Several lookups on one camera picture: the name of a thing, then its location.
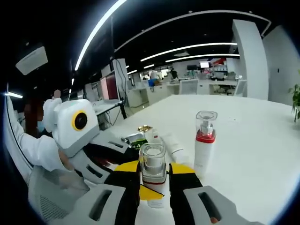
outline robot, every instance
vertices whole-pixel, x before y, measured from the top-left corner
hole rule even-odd
[[[61,102],[55,99],[44,112],[44,124],[76,172],[90,187],[74,209],[52,225],[134,225],[140,200],[161,199],[162,194],[141,185],[137,150],[111,133],[100,131],[88,100]],[[95,158],[118,164],[111,170]],[[176,225],[261,225],[237,214],[233,202],[214,188],[203,187],[195,171],[169,164],[170,206]]]

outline yellow camera ring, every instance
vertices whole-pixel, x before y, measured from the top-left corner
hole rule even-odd
[[[88,123],[88,117],[83,110],[78,110],[72,117],[72,127],[76,131],[81,131]]]

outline ceiling light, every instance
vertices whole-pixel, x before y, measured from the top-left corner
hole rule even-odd
[[[238,45],[238,43],[207,43],[207,44],[199,44],[199,45],[189,45],[189,46],[185,46],[185,47],[181,47],[181,48],[175,48],[172,50],[168,50],[165,52],[161,52],[152,56],[149,56],[145,59],[142,59],[141,62],[148,60],[148,59],[152,59],[154,57],[157,57],[159,55],[163,55],[163,54],[167,54],[167,53],[171,53],[171,52],[175,52],[175,51],[179,51],[179,50],[183,50],[183,49],[188,49],[188,48],[196,48],[196,47],[202,47],[202,46],[213,46],[213,45]]]
[[[144,69],[147,69],[147,68],[150,68],[150,67],[153,67],[153,66],[154,66],[154,64],[151,64],[149,66],[144,67]]]
[[[127,73],[127,74],[129,75],[129,74],[135,73],[136,71],[137,71],[137,70],[133,70],[133,71]]]
[[[88,49],[90,43],[92,42],[93,38],[95,37],[95,35],[97,34],[98,30],[102,27],[102,25],[105,23],[105,21],[114,13],[114,11],[117,10],[117,8],[119,8],[126,0],[118,0],[105,14],[104,16],[100,19],[100,21],[97,23],[97,25],[95,26],[95,28],[93,29],[93,31],[91,32],[89,38],[87,39],[87,41],[85,42],[79,58],[77,60],[76,66],[75,66],[75,71],[78,70],[79,65],[83,59],[83,56],[86,52],[86,50]]]
[[[5,93],[5,95],[9,95],[9,96],[16,97],[16,98],[23,98],[22,95],[18,95],[18,94],[12,93],[12,92]]]
[[[187,56],[182,58],[177,58],[173,60],[167,60],[166,62],[173,62],[177,60],[185,60],[190,58],[199,58],[199,57],[210,57],[210,56],[240,56],[239,54],[206,54],[206,55],[193,55],[193,56]]]

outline white table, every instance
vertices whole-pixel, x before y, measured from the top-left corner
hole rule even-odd
[[[126,136],[147,124],[159,133],[172,132],[192,163],[199,110],[218,113],[215,155],[202,184],[233,201],[245,219],[270,224],[300,178],[300,125],[294,124],[290,106],[243,97],[173,95],[110,131]],[[174,224],[171,208],[152,209],[141,201],[135,224]]]

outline white lab coat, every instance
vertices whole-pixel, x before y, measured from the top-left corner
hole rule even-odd
[[[4,144],[26,182],[33,165],[40,165],[48,171],[54,169],[67,171],[60,160],[58,147],[53,138],[43,135],[37,139],[24,133],[23,127],[15,117],[9,96],[6,97],[4,107]]]

